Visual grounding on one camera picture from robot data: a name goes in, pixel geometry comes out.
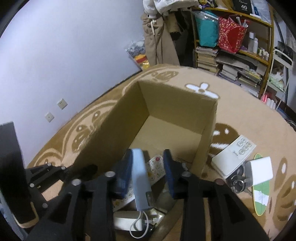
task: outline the green and white keychain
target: green and white keychain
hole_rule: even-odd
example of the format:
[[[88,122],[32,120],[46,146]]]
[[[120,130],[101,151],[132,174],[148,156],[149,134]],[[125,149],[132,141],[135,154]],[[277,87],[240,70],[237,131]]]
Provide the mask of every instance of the green and white keychain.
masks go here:
[[[262,156],[257,153],[254,157],[254,160],[260,158],[262,158]],[[269,187],[269,181],[265,181],[253,186],[253,202],[255,212],[258,216],[263,215],[267,208],[270,193]]]

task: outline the red gift bag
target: red gift bag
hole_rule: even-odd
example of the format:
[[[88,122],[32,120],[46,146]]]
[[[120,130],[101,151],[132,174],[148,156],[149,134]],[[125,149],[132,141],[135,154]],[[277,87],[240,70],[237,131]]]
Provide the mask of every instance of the red gift bag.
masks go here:
[[[231,18],[219,17],[219,47],[230,53],[240,50],[247,28],[232,21]]]

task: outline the wall outlet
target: wall outlet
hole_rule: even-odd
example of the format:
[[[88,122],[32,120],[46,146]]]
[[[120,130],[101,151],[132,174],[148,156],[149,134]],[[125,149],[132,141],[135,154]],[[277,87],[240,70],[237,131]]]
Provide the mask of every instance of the wall outlet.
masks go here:
[[[67,102],[64,100],[64,99],[61,99],[58,103],[57,103],[57,105],[61,108],[61,110],[62,109],[64,109],[68,104],[67,104]]]
[[[51,122],[54,119],[54,116],[53,116],[53,114],[48,112],[45,116],[45,119],[47,119],[48,122]]]

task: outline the remote control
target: remote control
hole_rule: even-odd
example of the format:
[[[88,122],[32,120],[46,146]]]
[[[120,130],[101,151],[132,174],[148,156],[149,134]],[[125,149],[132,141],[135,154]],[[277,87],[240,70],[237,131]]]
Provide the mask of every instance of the remote control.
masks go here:
[[[241,135],[212,159],[213,168],[225,179],[252,153],[256,145]]]
[[[146,163],[146,169],[149,177],[149,181],[151,186],[155,184],[158,180],[165,176],[165,169],[163,165],[163,157],[161,155],[157,155],[153,157],[149,162]],[[113,212],[123,208],[131,201],[135,199],[135,194],[133,192],[133,184],[130,181],[128,186],[128,192],[124,199],[116,199],[113,200]]]

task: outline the white cable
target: white cable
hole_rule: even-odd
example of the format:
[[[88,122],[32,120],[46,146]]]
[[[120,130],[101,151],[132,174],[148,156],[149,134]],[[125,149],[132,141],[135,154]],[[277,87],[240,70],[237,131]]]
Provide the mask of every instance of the white cable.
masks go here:
[[[131,228],[132,228],[133,225],[134,225],[134,224],[140,219],[142,212],[145,214],[145,216],[146,216],[146,220],[147,220],[146,230],[145,230],[145,232],[144,232],[144,234],[143,234],[142,236],[140,236],[140,237],[135,237],[135,236],[133,236],[133,234],[131,233]],[[131,225],[131,227],[130,227],[130,234],[131,234],[131,236],[132,236],[133,238],[135,238],[135,239],[141,239],[141,238],[143,238],[143,237],[148,233],[148,229],[149,229],[149,218],[148,218],[147,214],[146,214],[144,211],[140,211],[139,217],[138,217],[138,218],[132,223],[132,225]]]

